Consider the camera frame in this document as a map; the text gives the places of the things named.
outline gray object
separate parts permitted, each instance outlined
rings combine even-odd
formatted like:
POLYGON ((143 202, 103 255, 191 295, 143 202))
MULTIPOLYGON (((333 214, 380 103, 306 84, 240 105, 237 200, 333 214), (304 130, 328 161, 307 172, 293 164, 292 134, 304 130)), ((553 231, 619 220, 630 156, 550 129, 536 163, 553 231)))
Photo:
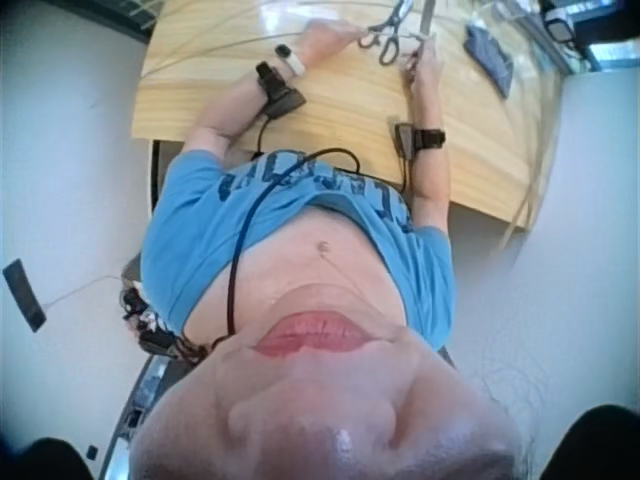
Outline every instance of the gray object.
POLYGON ((484 28, 467 25, 467 40, 464 49, 480 64, 502 98, 509 96, 513 79, 513 60, 498 41, 484 28))

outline wristband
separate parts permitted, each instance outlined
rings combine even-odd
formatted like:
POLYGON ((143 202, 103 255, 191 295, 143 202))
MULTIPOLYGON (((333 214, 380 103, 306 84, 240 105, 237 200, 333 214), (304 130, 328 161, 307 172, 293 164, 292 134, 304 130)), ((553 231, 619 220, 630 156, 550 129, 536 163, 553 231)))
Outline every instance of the wristband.
POLYGON ((296 77, 301 77, 307 71, 298 56, 289 47, 281 43, 276 47, 276 55, 280 60, 289 65, 296 77))

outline metal tool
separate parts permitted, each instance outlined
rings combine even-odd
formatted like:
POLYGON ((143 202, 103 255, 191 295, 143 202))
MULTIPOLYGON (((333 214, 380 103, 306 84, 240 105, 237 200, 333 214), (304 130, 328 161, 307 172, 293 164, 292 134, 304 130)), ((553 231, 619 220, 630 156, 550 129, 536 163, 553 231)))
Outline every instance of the metal tool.
POLYGON ((369 34, 358 40, 360 48, 372 48, 375 45, 380 45, 380 37, 386 36, 382 52, 380 52, 380 65, 391 65, 396 61, 400 54, 400 41, 399 31, 400 24, 409 15, 411 8, 413 7, 414 0, 398 0, 396 6, 393 7, 391 15, 383 23, 378 25, 372 25, 368 28, 369 34))
POLYGON ((431 20, 433 20, 433 10, 436 8, 436 0, 425 0, 422 7, 422 17, 420 18, 420 33, 429 35, 431 31, 431 20))

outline lips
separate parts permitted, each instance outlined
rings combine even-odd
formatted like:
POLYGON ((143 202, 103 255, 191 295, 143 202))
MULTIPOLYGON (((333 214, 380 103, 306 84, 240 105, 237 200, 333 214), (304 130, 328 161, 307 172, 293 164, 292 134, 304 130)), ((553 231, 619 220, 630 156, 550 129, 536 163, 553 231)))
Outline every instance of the lips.
POLYGON ((340 313, 312 311, 281 319, 254 350, 267 357, 286 357, 303 347, 350 352, 372 340, 371 335, 340 313))

